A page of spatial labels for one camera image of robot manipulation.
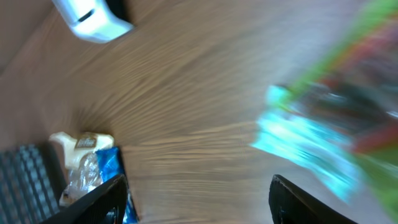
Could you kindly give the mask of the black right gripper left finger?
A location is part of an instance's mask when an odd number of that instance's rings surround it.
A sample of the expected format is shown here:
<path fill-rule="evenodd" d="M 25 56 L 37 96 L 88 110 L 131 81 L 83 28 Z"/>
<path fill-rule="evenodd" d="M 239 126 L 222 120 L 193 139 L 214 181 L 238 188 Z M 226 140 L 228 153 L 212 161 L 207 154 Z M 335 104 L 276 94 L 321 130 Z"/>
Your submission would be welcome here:
<path fill-rule="evenodd" d="M 41 224 L 122 224 L 127 206 L 127 180 L 118 174 Z"/>

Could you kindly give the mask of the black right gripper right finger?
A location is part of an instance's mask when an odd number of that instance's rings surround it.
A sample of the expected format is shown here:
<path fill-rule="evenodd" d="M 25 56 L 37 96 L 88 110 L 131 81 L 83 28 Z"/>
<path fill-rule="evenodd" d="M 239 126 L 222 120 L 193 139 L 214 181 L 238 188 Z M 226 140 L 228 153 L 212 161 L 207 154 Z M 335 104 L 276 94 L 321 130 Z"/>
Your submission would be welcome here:
<path fill-rule="evenodd" d="M 275 224 L 355 224 L 282 175 L 272 177 L 269 206 Z"/>

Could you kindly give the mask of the brown nut snack bag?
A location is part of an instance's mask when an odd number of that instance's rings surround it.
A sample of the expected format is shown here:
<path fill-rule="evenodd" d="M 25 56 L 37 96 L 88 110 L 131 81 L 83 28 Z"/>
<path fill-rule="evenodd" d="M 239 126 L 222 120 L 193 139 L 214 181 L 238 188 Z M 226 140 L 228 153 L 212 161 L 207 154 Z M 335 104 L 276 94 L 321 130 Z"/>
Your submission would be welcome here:
<path fill-rule="evenodd" d="M 59 132 L 52 134 L 49 140 L 58 143 L 63 149 L 68 184 L 60 196 L 59 204 L 68 207 L 103 183 L 96 152 L 112 148 L 114 138 L 99 133 L 83 133 L 73 138 Z"/>

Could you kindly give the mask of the blue snack bar wrapper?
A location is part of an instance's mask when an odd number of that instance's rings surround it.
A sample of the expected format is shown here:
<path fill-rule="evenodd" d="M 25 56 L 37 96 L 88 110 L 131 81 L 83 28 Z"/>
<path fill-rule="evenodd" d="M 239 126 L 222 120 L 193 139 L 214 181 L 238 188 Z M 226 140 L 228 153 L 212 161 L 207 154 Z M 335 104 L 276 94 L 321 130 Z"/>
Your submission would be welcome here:
<path fill-rule="evenodd" d="M 95 152 L 99 174 L 103 182 L 108 181 L 115 175 L 126 175 L 121 152 L 117 146 L 109 149 L 101 149 Z M 129 185 L 127 185 L 127 205 L 124 213 L 123 224 L 133 224 L 139 222 L 134 203 L 132 200 Z"/>

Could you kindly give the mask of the teal tissue pack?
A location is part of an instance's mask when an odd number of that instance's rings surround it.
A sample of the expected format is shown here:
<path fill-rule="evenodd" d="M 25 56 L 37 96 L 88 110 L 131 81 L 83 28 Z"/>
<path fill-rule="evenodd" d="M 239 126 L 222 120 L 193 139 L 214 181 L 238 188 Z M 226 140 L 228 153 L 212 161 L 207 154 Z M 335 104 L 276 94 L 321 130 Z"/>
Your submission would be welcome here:
<path fill-rule="evenodd" d="M 267 110 L 257 120 L 251 146 L 287 159 L 314 173 L 333 194 L 348 203 L 361 188 L 362 173 L 349 154 L 353 141 L 325 124 L 277 107 L 290 91 L 271 85 L 265 95 Z"/>

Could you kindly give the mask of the green candy bag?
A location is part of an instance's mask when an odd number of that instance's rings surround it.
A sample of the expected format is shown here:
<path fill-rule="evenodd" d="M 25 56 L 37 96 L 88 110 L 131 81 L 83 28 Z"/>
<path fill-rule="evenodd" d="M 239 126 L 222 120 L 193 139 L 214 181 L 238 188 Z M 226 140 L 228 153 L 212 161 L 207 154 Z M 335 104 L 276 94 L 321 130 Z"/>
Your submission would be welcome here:
<path fill-rule="evenodd" d="M 397 2 L 371 1 L 350 34 L 291 87 L 283 108 L 347 136 L 348 152 L 397 220 Z"/>

